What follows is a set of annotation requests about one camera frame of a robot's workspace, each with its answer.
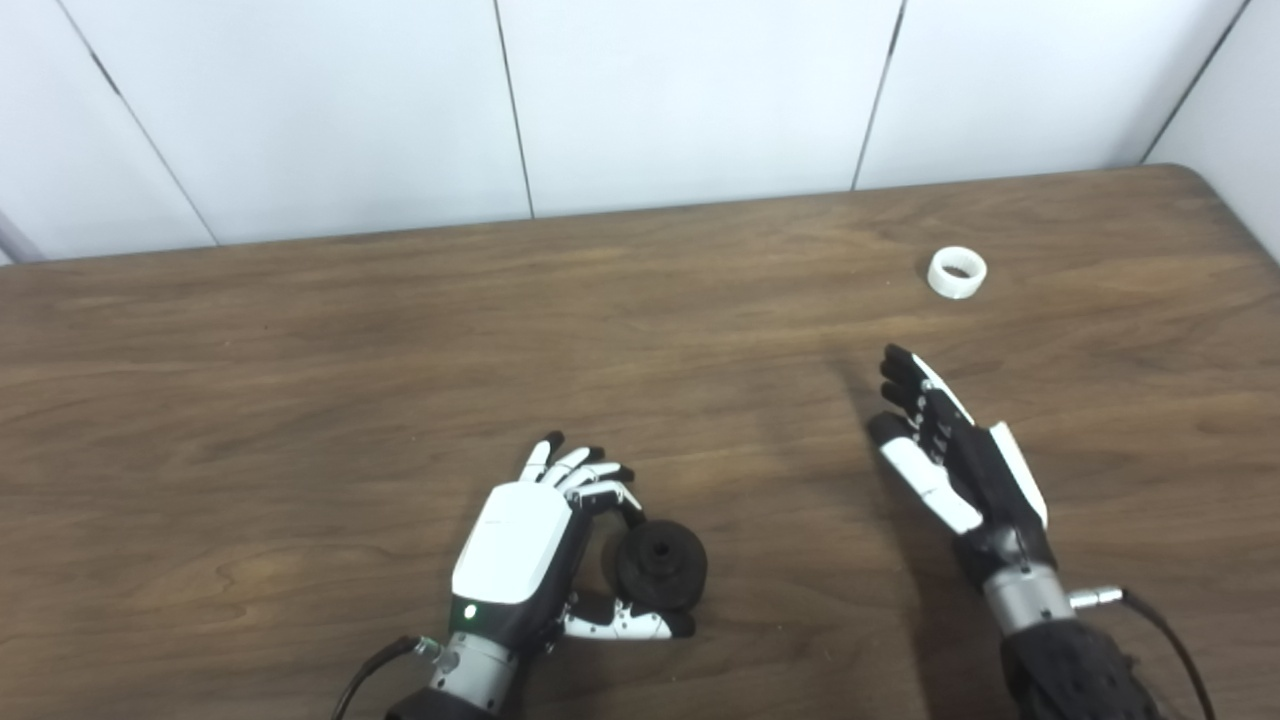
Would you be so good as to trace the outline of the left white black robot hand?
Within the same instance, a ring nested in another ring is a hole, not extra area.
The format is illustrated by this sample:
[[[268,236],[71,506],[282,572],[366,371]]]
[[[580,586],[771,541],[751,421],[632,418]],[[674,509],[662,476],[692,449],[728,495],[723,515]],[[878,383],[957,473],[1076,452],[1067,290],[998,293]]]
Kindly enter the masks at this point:
[[[563,451],[554,430],[538,441],[520,474],[495,486],[451,577],[448,651],[422,692],[425,719],[495,719],[521,665],[566,637],[589,641],[689,638],[686,611],[617,598],[603,619],[582,607],[573,582],[595,519],[617,512],[646,524],[630,489],[634,471],[600,447]]]

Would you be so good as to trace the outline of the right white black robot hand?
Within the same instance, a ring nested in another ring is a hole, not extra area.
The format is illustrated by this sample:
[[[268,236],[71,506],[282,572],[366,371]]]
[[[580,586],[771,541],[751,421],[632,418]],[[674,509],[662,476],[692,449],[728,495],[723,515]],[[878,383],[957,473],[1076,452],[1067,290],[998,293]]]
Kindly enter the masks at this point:
[[[1048,510],[1009,425],[980,425],[920,356],[886,345],[867,424],[879,456],[952,533],[965,580],[1006,637],[1076,612],[1059,579]]]

